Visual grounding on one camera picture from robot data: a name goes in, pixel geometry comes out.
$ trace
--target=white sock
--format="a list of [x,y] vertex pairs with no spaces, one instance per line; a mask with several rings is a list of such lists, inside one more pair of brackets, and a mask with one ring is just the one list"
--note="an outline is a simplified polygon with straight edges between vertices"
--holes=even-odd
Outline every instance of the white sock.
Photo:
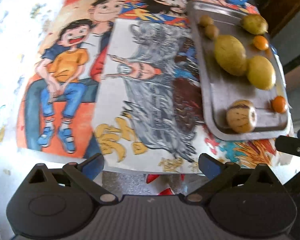
[[50,120],[44,120],[46,123],[45,127],[50,127],[52,130],[54,130],[54,125],[53,125],[53,121],[54,119],[50,119]]
[[69,128],[70,121],[62,121],[60,125],[60,130],[68,129]]

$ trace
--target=orange fruit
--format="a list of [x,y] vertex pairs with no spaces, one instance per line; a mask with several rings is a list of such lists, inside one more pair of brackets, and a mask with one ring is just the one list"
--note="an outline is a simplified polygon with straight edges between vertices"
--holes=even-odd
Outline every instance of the orange fruit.
[[279,114],[285,113],[288,109],[288,103],[282,96],[277,96],[275,99],[273,99],[271,102],[271,106],[273,110]]
[[253,45],[256,46],[257,49],[266,50],[269,48],[268,40],[261,35],[255,36],[253,39]]

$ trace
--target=metal tray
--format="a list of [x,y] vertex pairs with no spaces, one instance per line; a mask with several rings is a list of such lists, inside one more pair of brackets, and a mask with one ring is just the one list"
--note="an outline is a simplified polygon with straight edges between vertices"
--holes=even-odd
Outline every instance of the metal tray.
[[[274,113],[270,105],[271,100],[277,95],[287,99],[282,66],[271,49],[260,51],[252,46],[254,35],[240,27],[240,20],[246,14],[197,1],[190,1],[187,6],[199,62],[204,120],[210,131],[225,141],[276,138],[279,135],[286,135],[290,130],[289,111],[285,114]],[[209,15],[214,20],[220,34],[229,34],[240,40],[246,49],[247,58],[261,55],[272,63],[276,72],[276,85],[271,90],[257,89],[245,76],[232,76],[218,65],[213,55],[214,42],[202,37],[197,27],[202,15]],[[227,125],[226,110],[234,101],[243,99],[250,100],[254,104],[257,126],[253,132],[238,134]]]

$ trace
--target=red jacket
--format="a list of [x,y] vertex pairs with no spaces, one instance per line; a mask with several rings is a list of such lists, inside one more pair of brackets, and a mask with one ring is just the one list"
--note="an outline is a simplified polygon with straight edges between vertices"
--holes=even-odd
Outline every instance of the red jacket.
[[103,51],[99,54],[96,60],[93,63],[93,66],[90,71],[90,76],[93,78],[97,74],[101,74],[103,71],[103,66],[105,64],[105,59],[107,55],[108,46],[106,46]]

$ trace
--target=boy in yellow shirt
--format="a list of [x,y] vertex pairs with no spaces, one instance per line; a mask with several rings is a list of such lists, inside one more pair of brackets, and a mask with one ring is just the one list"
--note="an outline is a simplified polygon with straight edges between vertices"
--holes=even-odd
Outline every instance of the boy in yellow shirt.
[[48,76],[43,77],[47,82],[47,88],[41,92],[41,106],[46,125],[37,141],[41,147],[50,145],[54,134],[52,103],[56,97],[63,96],[66,106],[62,112],[63,119],[58,128],[58,137],[66,152],[72,154],[76,150],[69,124],[86,91],[86,86],[78,82],[78,76],[84,71],[84,64],[89,60],[87,50],[78,47],[86,39],[91,25],[91,20],[77,20],[60,32],[57,43],[67,50],[55,58],[50,65]]

